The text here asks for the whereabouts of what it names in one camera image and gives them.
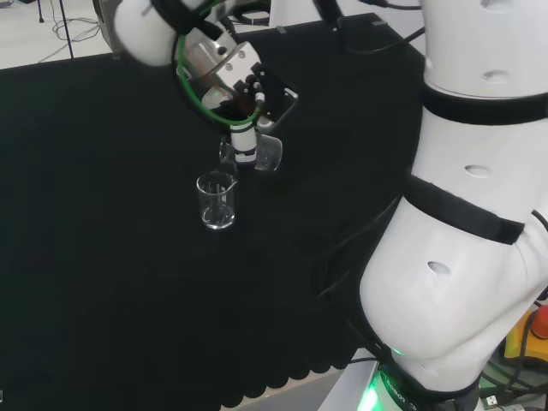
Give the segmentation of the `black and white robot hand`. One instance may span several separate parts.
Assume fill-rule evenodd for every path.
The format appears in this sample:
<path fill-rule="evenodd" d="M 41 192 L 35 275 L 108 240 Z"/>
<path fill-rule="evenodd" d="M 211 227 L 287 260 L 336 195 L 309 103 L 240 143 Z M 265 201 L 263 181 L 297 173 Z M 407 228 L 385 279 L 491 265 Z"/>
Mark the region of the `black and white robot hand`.
<path fill-rule="evenodd" d="M 269 133 L 288 115 L 299 96 L 262 63 L 252 66 L 246 85 L 237 89 L 252 99 L 259 114 L 230 128 L 229 155 L 238 169 L 274 172 L 283 157 L 283 143 Z"/>

